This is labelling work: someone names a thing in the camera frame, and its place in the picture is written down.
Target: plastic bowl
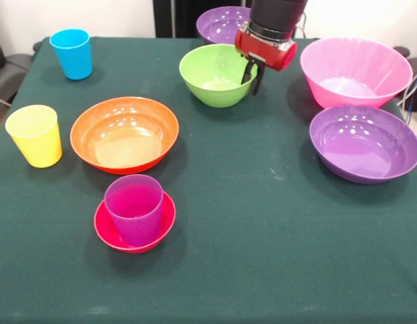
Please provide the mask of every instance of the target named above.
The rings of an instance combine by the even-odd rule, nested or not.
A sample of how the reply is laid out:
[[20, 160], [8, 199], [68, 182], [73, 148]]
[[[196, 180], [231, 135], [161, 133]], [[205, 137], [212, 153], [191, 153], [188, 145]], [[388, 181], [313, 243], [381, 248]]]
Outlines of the plastic bowl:
[[303, 50], [300, 63], [315, 100], [325, 109], [379, 108], [412, 79], [411, 66], [402, 55], [361, 38], [317, 40]]
[[97, 236], [108, 246], [126, 253], [144, 253], [152, 250], [168, 235], [169, 231], [173, 227], [175, 222], [175, 205], [173, 199], [166, 193], [163, 193], [162, 200], [162, 215], [161, 215], [161, 227], [156, 238], [144, 246], [130, 246], [125, 243], [119, 231], [111, 218], [111, 214], [108, 212], [105, 202], [99, 204], [96, 213], [94, 214], [94, 230]]
[[417, 165], [417, 137], [402, 120], [382, 109], [323, 110], [310, 124], [310, 139], [333, 173], [359, 184], [392, 180]]
[[234, 45], [213, 44], [202, 46], [186, 54], [179, 70], [189, 90], [203, 103], [216, 108], [235, 105], [246, 96], [256, 77], [241, 84], [247, 60], [240, 56]]
[[72, 126], [70, 140], [88, 164], [123, 175], [156, 165], [178, 132], [177, 118], [168, 107], [152, 99], [122, 97], [87, 109]]
[[206, 44], [234, 44], [235, 34], [249, 21], [250, 8], [218, 7], [204, 12], [196, 21], [196, 29]]

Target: cup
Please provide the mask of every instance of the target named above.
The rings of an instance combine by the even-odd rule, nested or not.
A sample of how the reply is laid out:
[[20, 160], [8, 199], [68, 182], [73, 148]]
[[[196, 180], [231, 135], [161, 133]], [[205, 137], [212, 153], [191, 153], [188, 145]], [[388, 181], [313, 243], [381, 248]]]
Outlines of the cup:
[[49, 42], [66, 78], [81, 80], [91, 75], [90, 36], [85, 30], [65, 29], [56, 32]]
[[6, 119], [5, 129], [31, 166], [50, 167], [60, 160], [59, 124], [53, 108], [20, 108]]
[[127, 175], [108, 187], [104, 199], [125, 243], [141, 247], [156, 240], [163, 200], [163, 189], [158, 181], [148, 175]]

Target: green bowl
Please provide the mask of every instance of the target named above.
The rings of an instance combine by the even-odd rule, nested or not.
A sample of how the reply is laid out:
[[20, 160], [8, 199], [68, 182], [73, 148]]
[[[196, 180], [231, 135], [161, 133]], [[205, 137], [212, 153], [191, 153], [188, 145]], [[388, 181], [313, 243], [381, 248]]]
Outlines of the green bowl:
[[235, 105], [246, 96], [256, 77], [244, 84], [242, 77], [247, 60], [234, 45], [213, 44], [194, 49], [180, 61], [180, 74], [189, 90], [203, 103], [216, 108]]

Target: purple cup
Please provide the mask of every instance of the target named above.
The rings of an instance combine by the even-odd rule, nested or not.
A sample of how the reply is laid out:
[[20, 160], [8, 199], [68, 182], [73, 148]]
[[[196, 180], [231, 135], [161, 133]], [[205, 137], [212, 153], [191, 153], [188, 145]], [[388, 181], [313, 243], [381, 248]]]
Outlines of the purple cup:
[[218, 7], [204, 12], [196, 21], [196, 29], [206, 44], [232, 44], [244, 22], [248, 22], [250, 8]]
[[141, 247], [156, 240], [163, 199], [163, 189], [158, 181], [148, 175], [127, 175], [108, 187], [104, 199], [125, 243]]
[[378, 184], [417, 166], [417, 137], [402, 120], [381, 109], [325, 109], [313, 118], [309, 132], [321, 161], [351, 182]]

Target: purple bowl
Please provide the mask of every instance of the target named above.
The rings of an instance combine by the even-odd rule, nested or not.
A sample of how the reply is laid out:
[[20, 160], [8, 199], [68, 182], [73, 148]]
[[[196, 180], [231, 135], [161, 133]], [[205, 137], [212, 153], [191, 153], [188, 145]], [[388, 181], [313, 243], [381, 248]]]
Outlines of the purple bowl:
[[206, 44], [232, 44], [235, 34], [249, 21], [250, 8], [218, 7], [204, 12], [196, 21], [196, 29]]
[[314, 117], [309, 132], [322, 162], [351, 182], [378, 184], [417, 165], [417, 137], [402, 120], [381, 109], [326, 109]]

